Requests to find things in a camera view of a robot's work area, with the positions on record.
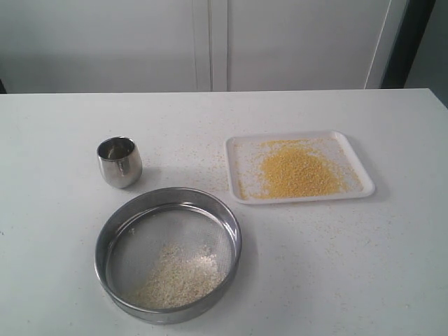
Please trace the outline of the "spilled yellow grains on table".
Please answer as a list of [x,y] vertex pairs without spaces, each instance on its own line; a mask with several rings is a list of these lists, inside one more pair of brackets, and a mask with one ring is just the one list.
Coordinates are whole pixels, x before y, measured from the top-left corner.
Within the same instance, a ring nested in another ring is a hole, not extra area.
[[147,188],[185,186],[226,193],[223,117],[219,108],[205,105],[151,118],[143,146]]

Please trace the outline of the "white rice grains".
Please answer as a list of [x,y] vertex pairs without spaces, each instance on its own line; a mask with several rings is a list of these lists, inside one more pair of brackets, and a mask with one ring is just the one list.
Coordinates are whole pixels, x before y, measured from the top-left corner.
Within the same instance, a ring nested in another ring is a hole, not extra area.
[[209,294],[224,278],[218,256],[209,247],[189,251],[178,244],[166,245],[144,285],[126,299],[146,309],[182,307]]

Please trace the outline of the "stainless steel cup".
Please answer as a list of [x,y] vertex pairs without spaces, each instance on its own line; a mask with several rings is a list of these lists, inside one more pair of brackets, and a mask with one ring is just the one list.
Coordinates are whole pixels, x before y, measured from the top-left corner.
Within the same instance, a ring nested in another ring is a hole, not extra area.
[[110,186],[124,189],[136,183],[143,172],[141,156],[132,139],[116,136],[97,147],[100,173]]

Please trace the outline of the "yellow millet grains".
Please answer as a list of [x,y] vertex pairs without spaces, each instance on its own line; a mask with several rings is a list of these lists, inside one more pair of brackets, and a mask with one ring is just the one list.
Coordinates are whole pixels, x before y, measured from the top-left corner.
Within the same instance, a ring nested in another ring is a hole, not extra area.
[[237,184],[243,200],[277,200],[363,189],[336,139],[271,140],[237,144]]

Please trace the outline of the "round stainless steel sieve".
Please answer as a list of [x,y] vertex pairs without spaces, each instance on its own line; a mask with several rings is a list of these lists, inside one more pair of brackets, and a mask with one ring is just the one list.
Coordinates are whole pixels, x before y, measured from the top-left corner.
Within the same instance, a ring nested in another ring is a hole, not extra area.
[[[162,248],[178,244],[191,251],[205,245],[218,256],[225,278],[209,294],[182,307],[146,309],[127,294],[144,285]],[[94,253],[97,278],[112,301],[129,315],[168,325],[194,319],[227,292],[242,252],[242,234],[231,210],[217,197],[193,188],[144,193],[120,207],[104,224]]]

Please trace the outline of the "white rectangular plastic tray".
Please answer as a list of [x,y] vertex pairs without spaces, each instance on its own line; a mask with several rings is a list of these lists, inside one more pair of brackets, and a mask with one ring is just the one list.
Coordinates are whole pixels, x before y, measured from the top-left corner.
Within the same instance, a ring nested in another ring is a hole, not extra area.
[[[293,140],[293,139],[317,139],[317,138],[331,138],[336,139],[342,147],[346,158],[351,164],[353,170],[358,175],[363,189],[358,192],[348,192],[338,195],[318,196],[318,197],[299,197],[289,199],[250,199],[243,200],[239,194],[237,184],[237,168],[236,168],[236,153],[235,146],[237,144],[246,144],[249,142],[271,141],[271,140]],[[366,172],[364,166],[359,160],[357,154],[349,143],[348,139],[340,132],[335,130],[325,131],[310,131],[310,132],[290,132],[280,134],[257,134],[246,136],[233,136],[227,139],[224,143],[227,176],[231,196],[242,204],[261,205],[261,204],[282,204],[292,202],[312,202],[312,201],[327,201],[327,200],[347,200],[370,196],[375,191],[375,184]]]

